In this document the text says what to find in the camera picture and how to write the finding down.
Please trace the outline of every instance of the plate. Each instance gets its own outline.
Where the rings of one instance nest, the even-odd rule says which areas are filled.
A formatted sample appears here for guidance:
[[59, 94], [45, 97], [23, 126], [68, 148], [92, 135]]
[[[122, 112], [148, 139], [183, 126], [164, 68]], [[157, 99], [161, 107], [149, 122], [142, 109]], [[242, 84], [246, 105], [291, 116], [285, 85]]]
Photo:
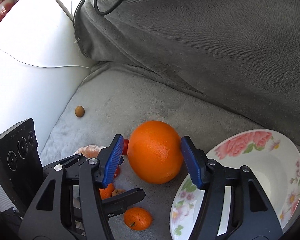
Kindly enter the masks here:
[[[288, 223], [300, 199], [300, 154], [289, 138], [272, 130], [250, 130], [223, 141], [207, 153], [223, 166], [251, 168], [266, 192], [281, 228]], [[188, 240], [197, 219], [204, 190], [192, 184], [189, 175], [182, 182], [170, 212], [174, 240]], [[226, 187], [218, 235], [226, 232], [231, 187]]]

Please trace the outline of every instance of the bolt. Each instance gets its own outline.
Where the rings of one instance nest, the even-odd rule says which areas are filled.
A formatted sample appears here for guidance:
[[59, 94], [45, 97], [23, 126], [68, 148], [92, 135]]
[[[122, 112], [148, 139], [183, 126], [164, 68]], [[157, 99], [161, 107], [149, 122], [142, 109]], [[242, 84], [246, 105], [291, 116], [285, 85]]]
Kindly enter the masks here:
[[89, 164], [96, 164], [98, 163], [98, 160], [96, 158], [92, 158], [89, 160]]
[[214, 159], [208, 159], [208, 163], [209, 163], [210, 165], [216, 165], [216, 164], [217, 164], [217, 161], [214, 160]]
[[242, 170], [243, 170], [244, 172], [249, 172], [249, 171], [250, 171], [249, 167], [246, 166], [246, 165], [242, 166], [241, 168], [242, 168]]
[[61, 164], [57, 164], [56, 166], [54, 166], [55, 171], [61, 171], [62, 168], [63, 168], [63, 166]]

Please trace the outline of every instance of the red tomato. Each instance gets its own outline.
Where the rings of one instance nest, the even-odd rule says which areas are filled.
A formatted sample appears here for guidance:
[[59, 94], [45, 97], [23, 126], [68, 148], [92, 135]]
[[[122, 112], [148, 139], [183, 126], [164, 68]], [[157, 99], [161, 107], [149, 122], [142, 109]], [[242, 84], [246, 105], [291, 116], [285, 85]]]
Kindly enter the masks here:
[[124, 139], [123, 140], [123, 152], [122, 152], [122, 155], [128, 155], [128, 144], [129, 144], [129, 140], [128, 139]]
[[114, 178], [118, 177], [119, 174], [120, 174], [120, 168], [117, 167], [117, 169], [115, 170], [115, 173], [114, 173]]

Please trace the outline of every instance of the gray blanket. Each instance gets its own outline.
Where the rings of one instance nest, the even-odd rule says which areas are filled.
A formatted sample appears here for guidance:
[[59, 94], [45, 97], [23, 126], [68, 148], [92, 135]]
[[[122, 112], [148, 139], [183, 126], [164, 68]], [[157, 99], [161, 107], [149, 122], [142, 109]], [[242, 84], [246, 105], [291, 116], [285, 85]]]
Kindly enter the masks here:
[[300, 0], [125, 0], [105, 17], [82, 0], [74, 28], [87, 57], [149, 70], [300, 145]]
[[[260, 125], [218, 106], [179, 92], [141, 75], [140, 68], [117, 63], [97, 66], [73, 95], [40, 154], [43, 165], [70, 156], [89, 144], [108, 146], [116, 133], [129, 138], [132, 131], [147, 120], [161, 120], [173, 126], [180, 136], [189, 135], [206, 153], [223, 140]], [[74, 115], [76, 106], [85, 115]], [[151, 212], [153, 225], [145, 231], [133, 231], [122, 216], [109, 220], [116, 240], [169, 240], [169, 215], [174, 196], [185, 178], [183, 167], [178, 176], [163, 185], [139, 179], [128, 160], [120, 166], [114, 180], [118, 189], [144, 189], [146, 198], [137, 204]], [[288, 228], [300, 214], [300, 202]]]

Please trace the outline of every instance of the floral pattern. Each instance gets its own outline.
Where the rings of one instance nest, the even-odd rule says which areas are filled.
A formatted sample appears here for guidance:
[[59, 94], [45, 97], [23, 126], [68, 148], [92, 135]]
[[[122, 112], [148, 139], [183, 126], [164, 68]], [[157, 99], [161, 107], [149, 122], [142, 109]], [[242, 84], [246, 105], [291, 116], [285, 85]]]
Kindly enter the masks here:
[[288, 194], [287, 201], [285, 202], [282, 212], [279, 215], [279, 220], [281, 224], [286, 223], [292, 217], [295, 212], [299, 199], [300, 199], [300, 160], [296, 162], [296, 174], [294, 178], [289, 180], [290, 184], [294, 184], [295, 187]]
[[177, 202], [173, 206], [172, 224], [174, 225], [174, 234], [181, 236], [182, 229], [181, 221], [187, 217], [194, 209], [194, 201], [196, 201], [196, 193], [199, 190], [197, 186], [192, 184], [191, 178], [187, 179], [183, 184], [181, 191], [178, 194]]
[[236, 157], [241, 153], [252, 152], [253, 149], [262, 151], [267, 143], [269, 151], [272, 151], [279, 148], [280, 140], [275, 140], [269, 131], [252, 131], [227, 140], [215, 152], [219, 160], [222, 160], [226, 156]]

